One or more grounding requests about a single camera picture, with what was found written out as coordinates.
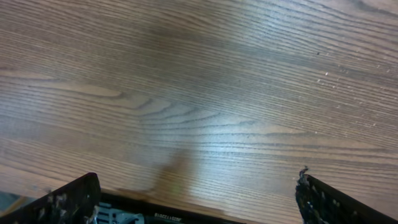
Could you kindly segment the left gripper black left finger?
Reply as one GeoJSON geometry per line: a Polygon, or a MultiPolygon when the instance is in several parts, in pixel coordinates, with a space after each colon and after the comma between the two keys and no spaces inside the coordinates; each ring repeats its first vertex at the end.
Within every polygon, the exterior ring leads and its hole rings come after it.
{"type": "Polygon", "coordinates": [[[89,172],[3,217],[1,224],[96,223],[101,198],[97,174],[89,172]]]}

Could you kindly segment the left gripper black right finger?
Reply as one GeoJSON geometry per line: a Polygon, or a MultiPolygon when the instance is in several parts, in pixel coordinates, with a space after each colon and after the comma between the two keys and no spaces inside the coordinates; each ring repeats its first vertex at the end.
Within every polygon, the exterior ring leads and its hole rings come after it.
{"type": "Polygon", "coordinates": [[[295,199],[304,224],[397,224],[397,220],[361,203],[319,179],[299,172],[295,199]]]}

